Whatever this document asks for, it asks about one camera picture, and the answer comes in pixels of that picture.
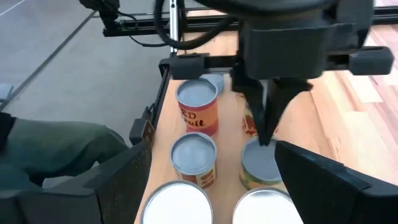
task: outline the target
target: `white can top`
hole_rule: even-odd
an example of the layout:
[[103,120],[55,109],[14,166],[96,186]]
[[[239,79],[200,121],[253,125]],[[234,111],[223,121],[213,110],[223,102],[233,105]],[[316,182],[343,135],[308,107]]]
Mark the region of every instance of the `white can top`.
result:
[[141,224],[212,224],[213,209],[195,184],[176,180],[160,186],[148,198]]
[[232,224],[302,224],[290,199],[281,190],[261,187],[243,195],[235,207]]

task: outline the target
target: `open can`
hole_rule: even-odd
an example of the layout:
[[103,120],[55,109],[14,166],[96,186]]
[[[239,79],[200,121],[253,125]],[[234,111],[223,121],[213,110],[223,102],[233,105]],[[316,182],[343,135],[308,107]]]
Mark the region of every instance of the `open can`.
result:
[[187,132],[201,132],[209,136],[218,130],[218,87],[210,80],[187,80],[177,89],[176,97]]
[[232,224],[303,224],[289,195],[260,187],[244,194],[235,206]]
[[205,191],[176,180],[158,187],[147,199],[141,224],[212,224],[213,209]]
[[217,147],[203,133],[187,133],[170,150],[170,161],[178,177],[205,189],[216,180]]
[[258,138],[250,139],[243,147],[239,179],[243,186],[252,190],[273,187],[287,191],[275,160],[276,140],[268,146],[260,146]]

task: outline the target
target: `red can label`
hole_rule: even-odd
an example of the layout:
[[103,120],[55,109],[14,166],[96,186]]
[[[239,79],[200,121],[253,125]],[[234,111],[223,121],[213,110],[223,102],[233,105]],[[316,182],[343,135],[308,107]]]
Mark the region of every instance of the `red can label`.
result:
[[199,175],[185,175],[177,171],[178,177],[183,180],[190,181],[197,186],[205,189],[211,186],[216,180],[216,167],[213,166],[208,172]]
[[185,106],[181,103],[181,116],[187,124],[187,132],[197,131],[209,136],[218,130],[218,107],[217,99],[201,107]]
[[[256,125],[254,124],[254,118],[253,114],[251,113],[250,107],[248,103],[246,103],[246,106],[244,107],[244,114],[243,114],[243,119],[242,119],[242,128],[243,131],[249,136],[249,137],[255,137],[258,136]],[[278,126],[275,128],[274,134],[278,131]]]

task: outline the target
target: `black cable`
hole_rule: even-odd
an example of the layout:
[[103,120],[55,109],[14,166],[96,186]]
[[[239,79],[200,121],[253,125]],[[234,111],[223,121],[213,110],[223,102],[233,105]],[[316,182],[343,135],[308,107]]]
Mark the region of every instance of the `black cable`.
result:
[[136,25],[134,26],[134,28],[135,28],[135,29],[138,29],[138,20],[137,20],[137,18],[135,18],[134,16],[129,15],[129,14],[127,14],[127,13],[121,12],[121,11],[119,11],[119,10],[118,10],[118,14],[133,19],[134,22],[136,22]]
[[[127,13],[121,12],[121,11],[118,11],[118,14],[133,19],[134,22],[136,22],[136,25],[134,26],[134,28],[135,28],[135,29],[138,29],[138,20],[137,20],[137,18],[135,18],[134,16],[129,15],[129,14],[127,14]],[[141,45],[141,46],[143,46],[143,47],[165,47],[165,46],[168,45],[168,44],[166,44],[166,43],[159,43],[159,44],[142,43],[142,42],[139,42],[138,40],[134,39],[132,36],[129,36],[129,37],[130,37],[130,39],[132,39],[135,43],[137,43],[137,44],[139,44],[139,45]]]
[[141,46],[143,46],[143,47],[164,47],[164,46],[167,46],[167,45],[168,45],[168,44],[166,44],[166,43],[161,43],[161,44],[147,44],[147,43],[141,43],[141,42],[139,42],[138,40],[132,38],[132,36],[129,36],[129,37],[130,37],[130,39],[132,39],[135,43],[137,43],[137,44],[139,44],[139,45],[141,45]]
[[[109,4],[108,2],[106,2],[106,1],[103,1],[103,4],[104,4],[105,7],[107,7],[108,10],[110,10],[110,11],[116,11],[119,15],[126,16],[126,17],[129,17],[129,18],[133,19],[134,22],[136,23],[136,25],[134,26],[134,29],[138,29],[138,20],[137,20],[137,18],[136,18],[135,16],[132,16],[132,15],[130,15],[130,14],[127,14],[127,13],[124,13],[124,12],[121,12],[121,11],[115,9],[112,5],[110,5],[110,4]],[[121,26],[122,26],[124,29],[131,29],[131,28],[129,28],[129,27],[124,27],[122,24],[121,24]],[[143,46],[143,47],[165,47],[165,46],[168,45],[168,44],[166,44],[166,43],[159,43],[159,44],[142,43],[142,42],[139,42],[138,40],[132,38],[132,36],[129,36],[129,37],[130,37],[130,39],[133,40],[135,43],[137,43],[137,44],[139,44],[139,45],[141,45],[141,46]]]
[[164,0],[155,0],[155,9],[154,9],[154,22],[155,22],[155,30],[160,36],[160,38],[170,46],[180,49],[180,50],[191,50],[197,47],[202,46],[203,44],[209,42],[215,36],[217,36],[220,32],[228,28],[230,24],[235,22],[237,18],[232,16],[227,16],[223,19],[217,26],[211,28],[208,32],[204,33],[202,36],[197,37],[196,39],[179,42],[171,39],[162,25],[162,8],[163,8]]

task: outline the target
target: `wooden table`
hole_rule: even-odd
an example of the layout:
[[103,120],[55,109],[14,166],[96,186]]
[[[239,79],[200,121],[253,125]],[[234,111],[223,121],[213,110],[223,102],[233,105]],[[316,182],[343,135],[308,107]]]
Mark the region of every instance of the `wooden table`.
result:
[[[191,15],[218,14],[196,11]],[[187,34],[185,40],[199,34]],[[187,53],[209,52],[233,55],[236,33],[224,32],[209,43]],[[369,45],[388,45],[398,57],[398,26],[377,26]],[[344,163],[365,174],[398,185],[398,63],[392,73],[382,77],[354,77],[350,72],[325,72],[311,80],[311,92],[299,94],[286,109],[277,131],[279,139],[304,147]],[[135,224],[148,196],[161,184],[176,180],[169,161],[172,143],[185,132],[175,91],[180,81],[171,80],[157,125],[152,167]],[[230,91],[229,76],[219,97],[220,130],[215,184],[206,189],[211,200],[215,223],[232,222],[236,202],[246,192],[238,179],[240,153],[248,137],[241,120],[243,99]]]

